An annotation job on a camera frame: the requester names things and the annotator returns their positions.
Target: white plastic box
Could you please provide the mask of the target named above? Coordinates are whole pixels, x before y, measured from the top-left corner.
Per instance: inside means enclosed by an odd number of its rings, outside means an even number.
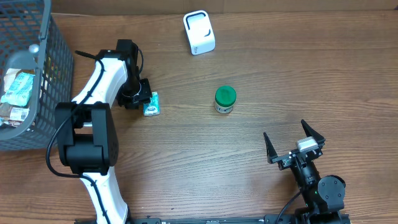
[[[216,40],[207,12],[203,10],[190,12],[184,16],[183,21],[193,55],[214,50]]]

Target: packaged snack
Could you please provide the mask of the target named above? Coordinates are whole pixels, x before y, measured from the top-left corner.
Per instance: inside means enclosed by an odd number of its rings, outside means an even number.
[[[32,95],[34,75],[20,73],[13,81],[8,91],[1,97],[1,103],[15,106],[26,106]]]
[[[152,92],[150,103],[144,104],[144,116],[153,116],[160,114],[159,95],[157,92]]]
[[[10,120],[25,121],[28,114],[29,114],[28,108],[13,107],[10,113]]]

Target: green bottle cap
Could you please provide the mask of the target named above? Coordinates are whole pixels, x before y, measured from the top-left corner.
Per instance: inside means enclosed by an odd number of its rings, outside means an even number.
[[[216,92],[216,103],[222,107],[230,107],[236,101],[236,92],[230,86],[221,86]]]

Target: small jar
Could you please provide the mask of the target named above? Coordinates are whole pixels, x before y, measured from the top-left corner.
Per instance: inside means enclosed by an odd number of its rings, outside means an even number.
[[[232,111],[236,101],[236,92],[230,86],[221,86],[216,92],[214,107],[219,113],[229,113]]]

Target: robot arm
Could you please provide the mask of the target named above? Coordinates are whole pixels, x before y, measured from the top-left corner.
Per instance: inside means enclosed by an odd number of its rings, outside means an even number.
[[[139,78],[136,66],[138,51],[131,40],[118,40],[116,50],[101,50],[95,57],[95,70],[81,93],[71,103],[59,103],[55,109],[55,124],[59,127],[78,108],[57,136],[58,149],[62,164],[82,177],[98,224],[129,221],[129,208],[122,199],[114,172],[119,144],[110,109],[115,99],[126,109],[137,109],[140,104],[150,102],[149,82]],[[99,60],[104,65],[102,77],[91,96],[78,105],[100,77],[103,68]],[[75,129],[84,126],[92,127],[93,134],[75,133]]]
[[[297,141],[297,148],[284,156],[277,155],[268,135],[264,133],[268,163],[278,163],[280,170],[290,168],[307,206],[296,209],[295,215],[285,220],[294,223],[349,223],[348,215],[340,213],[344,208],[344,180],[336,175],[321,178],[313,163],[323,154],[325,138],[304,120],[301,120],[301,124],[307,137]],[[278,223],[275,216],[266,218]]]
[[[91,97],[85,104],[94,104],[96,102],[109,103],[109,106],[112,108],[119,89],[127,81],[127,67],[126,63],[118,58],[102,58],[101,61],[104,64],[105,72],[96,90],[91,94]],[[79,95],[74,97],[72,102],[80,103],[84,99],[89,90],[93,87],[95,81],[97,81],[100,72],[101,65],[99,62],[96,62],[95,70],[91,78]]]

